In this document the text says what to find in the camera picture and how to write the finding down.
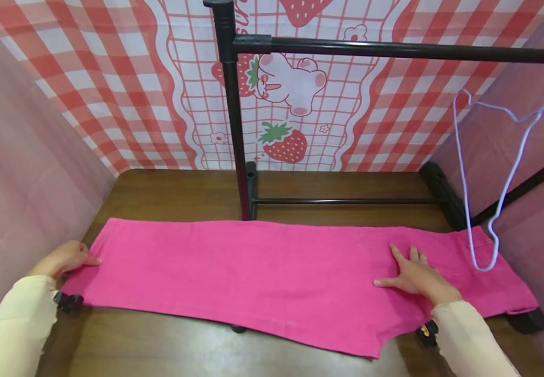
red gingham pattern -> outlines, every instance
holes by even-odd
[[[288,2],[237,0],[237,26],[249,34],[344,39],[365,24],[368,40],[520,47],[544,16],[544,0],[372,3],[333,0],[297,28],[288,21]],[[224,89],[212,76],[213,23],[201,1],[0,0],[0,35],[113,172],[232,168]],[[305,57],[327,80],[311,114],[294,116],[285,103],[241,98],[247,160],[258,160],[261,169],[416,170],[451,131],[455,92],[466,87],[482,94],[503,67],[286,58],[295,67]],[[305,158],[269,158],[257,141],[264,121],[288,121],[302,132]]]

red and white checkered fabric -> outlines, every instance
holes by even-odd
[[[248,34],[520,47],[544,0],[236,0],[235,9]],[[0,36],[113,172],[232,168],[213,21],[200,0],[0,0]],[[503,67],[240,61],[247,160],[263,170],[416,170],[450,132],[455,92],[482,94]]]

cartoon bunny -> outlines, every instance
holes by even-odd
[[[294,68],[282,54],[261,55],[257,78],[257,98],[286,102],[296,116],[310,114],[313,97],[326,86],[326,73],[312,59],[299,60]]]

wooden surface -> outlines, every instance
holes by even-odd
[[[262,172],[261,197],[425,197],[409,173]],[[238,219],[236,179],[228,171],[132,170],[120,175],[84,241],[110,217],[161,221]],[[435,206],[260,206],[258,219],[342,226],[410,226],[449,231]],[[503,318],[491,318],[499,344],[522,376],[544,376],[544,361],[529,337]],[[253,330],[121,309],[85,308],[60,315],[38,376],[450,376],[436,350],[413,334],[388,342],[368,361]]]

black clothes rack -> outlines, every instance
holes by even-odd
[[[271,54],[291,52],[299,54],[327,54],[349,56],[399,57],[411,59],[471,60],[476,62],[542,63],[544,49],[500,48],[428,45],[415,43],[383,43],[370,41],[343,41],[273,37],[271,35],[237,35],[234,0],[204,0],[213,10],[217,50],[224,69],[225,92],[236,178],[240,196],[241,219],[256,219],[258,205],[268,204],[323,204],[323,205],[439,205],[446,220],[454,230],[466,228],[462,199],[446,180],[445,174],[432,162],[419,170],[432,198],[260,198],[257,196],[257,166],[245,161],[242,119],[240,112],[239,77],[237,62],[239,53]],[[512,189],[505,206],[525,195],[544,182],[544,168]],[[475,225],[485,222],[495,211],[496,203],[473,219]],[[524,333],[544,329],[541,310],[532,313],[510,315],[511,325]]]

